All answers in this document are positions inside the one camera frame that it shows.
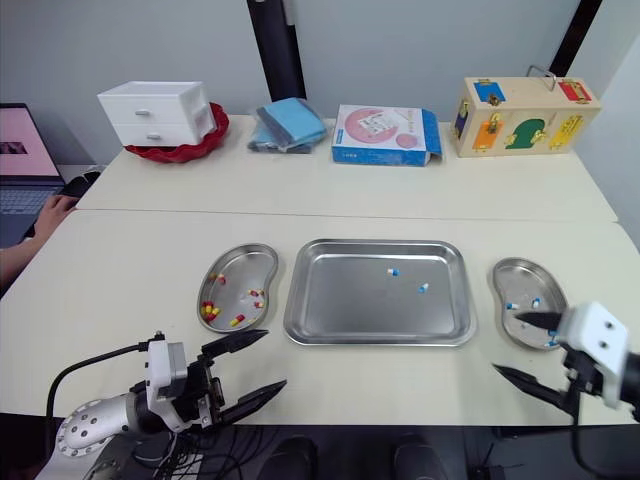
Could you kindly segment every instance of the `cardboard box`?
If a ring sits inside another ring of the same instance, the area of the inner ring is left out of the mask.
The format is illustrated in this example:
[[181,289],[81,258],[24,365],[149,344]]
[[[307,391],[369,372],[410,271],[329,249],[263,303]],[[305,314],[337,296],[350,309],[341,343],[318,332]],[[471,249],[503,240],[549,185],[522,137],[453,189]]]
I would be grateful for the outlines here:
[[420,108],[340,105],[333,161],[423,167],[442,155],[436,116]]

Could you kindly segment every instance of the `laptop keyboard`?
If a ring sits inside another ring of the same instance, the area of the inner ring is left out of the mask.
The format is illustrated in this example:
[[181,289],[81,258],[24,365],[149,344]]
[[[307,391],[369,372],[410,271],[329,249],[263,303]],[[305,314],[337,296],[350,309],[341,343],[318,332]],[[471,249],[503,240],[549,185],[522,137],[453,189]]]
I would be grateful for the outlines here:
[[33,215],[56,190],[0,190],[2,215]]

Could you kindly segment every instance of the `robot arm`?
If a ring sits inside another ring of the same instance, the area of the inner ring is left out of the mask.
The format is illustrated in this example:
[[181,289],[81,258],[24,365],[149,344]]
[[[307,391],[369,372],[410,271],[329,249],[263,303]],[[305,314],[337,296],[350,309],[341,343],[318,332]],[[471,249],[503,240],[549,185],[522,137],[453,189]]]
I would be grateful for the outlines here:
[[248,330],[211,342],[187,366],[183,344],[168,343],[158,332],[149,340],[146,379],[127,393],[81,405],[67,417],[56,434],[53,455],[38,478],[86,478],[85,474],[100,478],[94,476],[97,473],[111,478],[114,469],[128,460],[136,438],[228,425],[259,410],[282,390],[286,380],[255,390],[222,410],[220,379],[212,377],[211,367],[215,357],[248,347],[267,333]]
[[602,397],[610,408],[622,400],[632,405],[633,418],[640,422],[640,355],[629,352],[627,329],[601,304],[585,303],[562,314],[526,312],[516,317],[556,333],[555,341],[567,351],[563,363],[570,385],[567,392],[558,392],[524,372],[494,365],[507,380],[571,415],[578,411],[583,392]]

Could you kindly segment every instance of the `stainless steel tray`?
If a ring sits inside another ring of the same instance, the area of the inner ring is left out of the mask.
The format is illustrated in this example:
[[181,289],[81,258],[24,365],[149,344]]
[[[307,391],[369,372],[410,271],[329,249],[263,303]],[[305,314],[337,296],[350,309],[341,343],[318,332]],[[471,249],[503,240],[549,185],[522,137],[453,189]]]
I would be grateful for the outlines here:
[[[241,245],[222,254],[200,286],[196,307],[200,323],[219,333],[255,326],[267,314],[269,285],[277,268],[278,255],[267,245]],[[204,302],[212,302],[214,307],[220,308],[213,320],[204,318],[206,315],[201,312]],[[232,326],[231,322],[238,315],[243,315],[244,320]]]
[[453,347],[475,332],[471,309],[453,245],[323,239],[298,253],[284,325],[306,345]]
[[[549,272],[524,258],[505,258],[493,268],[493,284],[501,301],[502,326],[512,339],[538,350],[558,348],[547,330],[515,318],[518,313],[536,309],[563,312],[567,308],[567,299]],[[539,305],[534,308],[536,299]],[[516,308],[509,309],[508,304]]]

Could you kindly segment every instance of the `laptop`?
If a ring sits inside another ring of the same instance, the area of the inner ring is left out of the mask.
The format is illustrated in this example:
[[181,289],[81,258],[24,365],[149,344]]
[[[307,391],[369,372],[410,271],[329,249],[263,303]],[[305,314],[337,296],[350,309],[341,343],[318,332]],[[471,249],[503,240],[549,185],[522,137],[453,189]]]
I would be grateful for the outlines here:
[[20,243],[64,180],[23,103],[0,104],[0,248]]

